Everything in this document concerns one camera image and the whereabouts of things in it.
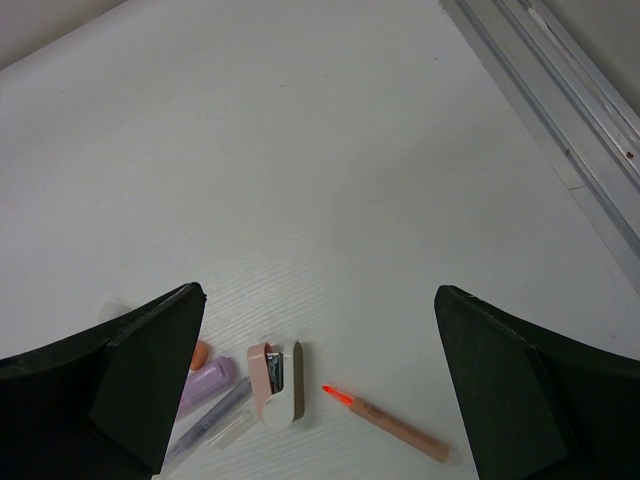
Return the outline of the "grey-purple marker pen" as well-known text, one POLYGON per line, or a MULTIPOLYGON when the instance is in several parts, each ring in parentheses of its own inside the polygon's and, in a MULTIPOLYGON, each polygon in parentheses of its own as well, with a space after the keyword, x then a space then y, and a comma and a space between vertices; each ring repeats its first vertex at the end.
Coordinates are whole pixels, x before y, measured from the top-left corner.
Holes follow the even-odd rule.
POLYGON ((248 377, 244 377, 169 446, 160 476, 167 478, 201 443, 219 433, 229 422, 231 416, 246 403, 251 393, 251 382, 248 377))

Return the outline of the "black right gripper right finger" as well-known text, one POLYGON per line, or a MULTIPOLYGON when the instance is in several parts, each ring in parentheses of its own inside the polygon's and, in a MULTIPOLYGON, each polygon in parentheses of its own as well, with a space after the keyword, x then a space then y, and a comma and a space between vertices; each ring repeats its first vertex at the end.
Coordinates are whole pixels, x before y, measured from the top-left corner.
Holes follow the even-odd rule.
POLYGON ((439 335, 482 479, 636 479, 639 363, 452 286, 439 335))

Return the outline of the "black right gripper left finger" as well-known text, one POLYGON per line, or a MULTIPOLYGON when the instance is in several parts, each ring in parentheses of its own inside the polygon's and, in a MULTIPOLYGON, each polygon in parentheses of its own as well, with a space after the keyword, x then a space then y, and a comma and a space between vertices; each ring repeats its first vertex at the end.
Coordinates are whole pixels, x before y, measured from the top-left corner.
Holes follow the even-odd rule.
POLYGON ((1 362, 4 479, 150 479, 162 468, 206 295, 184 284, 1 362))

